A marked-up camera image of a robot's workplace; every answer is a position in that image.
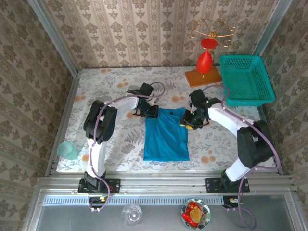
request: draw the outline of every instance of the wall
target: wall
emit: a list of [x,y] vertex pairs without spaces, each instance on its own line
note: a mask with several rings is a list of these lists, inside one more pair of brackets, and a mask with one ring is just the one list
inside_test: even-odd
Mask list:
[[262,55],[276,101],[272,135],[308,217],[308,2],[294,0]]
[[187,32],[202,18],[215,26],[222,17],[239,29],[231,38],[234,45],[219,46],[216,54],[251,54],[278,0],[42,2],[79,68],[97,68],[195,65],[204,49],[200,36],[190,38]]
[[0,1],[0,230],[21,230],[72,76],[27,1]]

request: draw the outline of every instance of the wooden base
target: wooden base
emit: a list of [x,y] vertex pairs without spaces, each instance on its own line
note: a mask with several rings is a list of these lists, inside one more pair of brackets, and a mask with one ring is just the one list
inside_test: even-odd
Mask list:
[[206,75],[202,75],[197,70],[193,70],[185,72],[185,76],[191,88],[222,81],[218,70],[214,66],[212,66],[210,72]]

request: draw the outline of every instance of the blue shirt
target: blue shirt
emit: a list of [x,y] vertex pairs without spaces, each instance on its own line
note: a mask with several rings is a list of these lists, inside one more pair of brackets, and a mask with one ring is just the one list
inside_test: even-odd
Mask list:
[[158,109],[158,118],[145,120],[143,160],[189,161],[187,129],[179,122],[184,108]]

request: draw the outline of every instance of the glass cup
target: glass cup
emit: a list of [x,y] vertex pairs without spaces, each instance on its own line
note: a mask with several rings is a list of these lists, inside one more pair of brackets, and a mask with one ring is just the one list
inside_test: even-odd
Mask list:
[[58,146],[57,154],[68,160],[75,160],[78,157],[76,147],[69,141],[64,141]]
[[136,225],[141,221],[142,211],[139,205],[129,204],[122,210],[122,218],[127,225]]

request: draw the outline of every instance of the teal basket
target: teal basket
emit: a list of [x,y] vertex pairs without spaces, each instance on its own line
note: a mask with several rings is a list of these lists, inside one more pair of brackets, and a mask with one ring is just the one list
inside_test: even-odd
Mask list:
[[261,106],[275,100],[264,63],[255,55],[223,55],[219,58],[223,84],[230,90],[228,106]]

